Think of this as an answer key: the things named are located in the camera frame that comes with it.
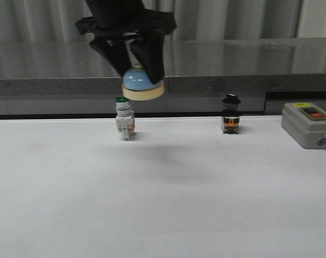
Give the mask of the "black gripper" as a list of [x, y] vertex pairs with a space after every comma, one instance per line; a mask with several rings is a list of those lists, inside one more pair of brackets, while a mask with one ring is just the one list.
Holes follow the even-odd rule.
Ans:
[[[132, 64], [124, 42], [110, 45], [105, 38], [119, 37], [124, 33], [153, 31], [169, 35], [177, 27], [172, 12], [149, 10], [142, 1], [86, 1], [91, 17], [75, 23], [81, 35], [92, 33], [90, 47], [100, 54], [123, 77]], [[164, 35], [152, 34], [129, 44], [131, 52], [144, 68], [151, 83], [164, 77]]]

